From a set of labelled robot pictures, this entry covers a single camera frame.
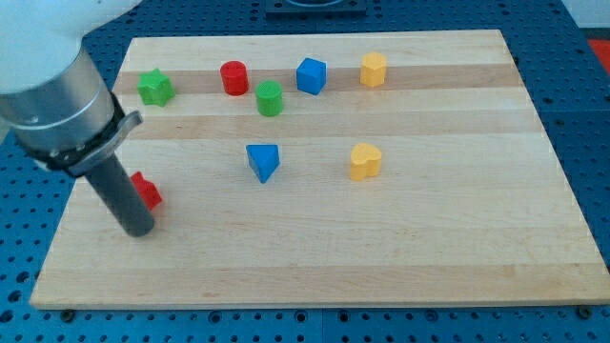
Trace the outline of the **black clamp with metal bracket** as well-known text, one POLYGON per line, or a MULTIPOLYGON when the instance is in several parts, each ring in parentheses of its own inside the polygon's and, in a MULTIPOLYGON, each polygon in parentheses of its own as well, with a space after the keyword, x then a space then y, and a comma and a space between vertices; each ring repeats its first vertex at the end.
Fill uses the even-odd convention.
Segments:
POLYGON ((50 171, 64 171, 79 177, 109 158, 128 134, 143 122, 139 111, 124 113, 112 93, 113 117, 110 122, 86 143, 64 150, 44 150, 21 139, 21 148, 50 171))

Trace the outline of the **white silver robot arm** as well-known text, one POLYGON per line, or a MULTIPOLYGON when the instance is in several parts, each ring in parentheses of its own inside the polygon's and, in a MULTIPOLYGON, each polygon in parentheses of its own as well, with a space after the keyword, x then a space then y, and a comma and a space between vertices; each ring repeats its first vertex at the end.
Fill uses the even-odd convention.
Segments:
POLYGON ((22 149, 44 168, 85 177, 133 237, 147 234, 154 219, 115 151, 142 116, 124 113, 83 39, 139 3, 1 4, 2 119, 22 149))

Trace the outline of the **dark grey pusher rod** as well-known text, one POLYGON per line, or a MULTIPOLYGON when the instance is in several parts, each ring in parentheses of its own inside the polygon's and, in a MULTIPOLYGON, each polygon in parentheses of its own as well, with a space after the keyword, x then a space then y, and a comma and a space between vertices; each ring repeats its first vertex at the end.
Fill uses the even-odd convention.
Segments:
POLYGON ((90 169, 85 177, 127 235, 140 237, 153 229, 151 211, 114 154, 90 169))

